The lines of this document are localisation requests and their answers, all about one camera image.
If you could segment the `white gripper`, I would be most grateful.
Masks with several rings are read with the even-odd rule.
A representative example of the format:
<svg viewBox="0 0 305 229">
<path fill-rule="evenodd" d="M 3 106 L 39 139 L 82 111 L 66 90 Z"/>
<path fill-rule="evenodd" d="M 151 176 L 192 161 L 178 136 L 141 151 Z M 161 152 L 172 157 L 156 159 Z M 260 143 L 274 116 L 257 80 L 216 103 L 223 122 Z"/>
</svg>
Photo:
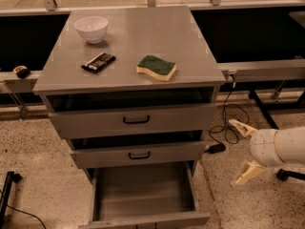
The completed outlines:
<svg viewBox="0 0 305 229">
<path fill-rule="evenodd" d="M 250 138 L 250 153 L 255 160 L 244 162 L 234 181 L 235 185 L 244 185 L 259 176 L 264 171 L 264 166 L 272 167 L 283 164 L 275 148 L 277 130 L 261 129 L 257 131 L 256 128 L 235 119 L 230 119 L 229 123 L 244 137 Z"/>
</svg>

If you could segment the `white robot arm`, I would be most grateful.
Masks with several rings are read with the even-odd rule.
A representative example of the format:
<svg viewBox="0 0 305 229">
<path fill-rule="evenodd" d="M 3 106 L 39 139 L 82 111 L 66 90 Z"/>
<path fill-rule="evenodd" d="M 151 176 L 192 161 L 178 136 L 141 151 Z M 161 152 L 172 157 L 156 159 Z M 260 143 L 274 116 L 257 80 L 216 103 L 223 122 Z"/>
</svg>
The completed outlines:
<svg viewBox="0 0 305 229">
<path fill-rule="evenodd" d="M 245 184 L 266 168 L 287 163 L 305 164 L 305 127 L 257 130 L 235 119 L 229 123 L 250 140 L 249 150 L 254 159 L 244 161 L 234 185 Z"/>
</svg>

